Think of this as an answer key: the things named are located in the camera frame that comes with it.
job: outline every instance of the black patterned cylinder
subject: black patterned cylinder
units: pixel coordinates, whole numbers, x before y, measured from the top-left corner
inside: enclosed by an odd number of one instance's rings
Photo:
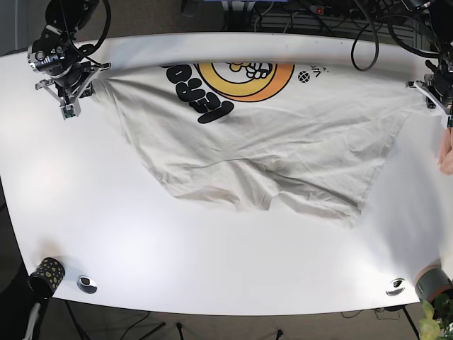
[[[64,268],[52,257],[42,260],[41,264],[28,278],[28,284],[41,298],[51,298],[64,278]]]

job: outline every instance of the plant leaf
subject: plant leaf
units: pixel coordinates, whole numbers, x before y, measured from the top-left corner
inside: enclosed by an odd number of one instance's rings
[[[434,317],[434,307],[426,300],[422,302],[422,311],[425,318],[432,319]]]
[[[420,340],[436,340],[438,338],[440,327],[433,319],[421,319],[418,326],[420,328]]]

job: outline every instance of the orange circle logo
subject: orange circle logo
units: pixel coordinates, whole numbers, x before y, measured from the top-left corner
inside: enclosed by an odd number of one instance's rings
[[[288,84],[294,65],[271,63],[215,63],[196,65],[205,83],[233,101],[265,101]]]

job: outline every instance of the tripod leg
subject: tripod leg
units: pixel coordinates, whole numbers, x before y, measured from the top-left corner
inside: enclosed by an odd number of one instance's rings
[[[282,335],[283,335],[283,332],[282,332],[281,329],[279,329],[278,332],[277,332],[277,338],[275,338],[275,340],[280,339],[282,337]]]
[[[152,334],[156,333],[158,330],[160,330],[160,328],[162,328],[163,326],[165,326],[165,322],[162,322],[159,326],[157,326],[155,329],[153,329],[152,331],[150,331],[149,333],[145,334],[144,336],[142,336],[140,338],[140,340],[145,340],[148,336],[151,336]]]
[[[176,324],[176,328],[178,329],[178,332],[179,332],[179,337],[181,338],[181,340],[184,340],[184,336],[183,336],[183,325],[180,324],[179,322]]]

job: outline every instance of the green plant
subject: green plant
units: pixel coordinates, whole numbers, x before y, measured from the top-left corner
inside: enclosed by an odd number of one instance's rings
[[[453,339],[453,301],[447,294],[439,294],[434,299],[434,307],[428,302],[422,302],[425,317],[418,322],[420,340]],[[438,318],[433,319],[435,312]]]

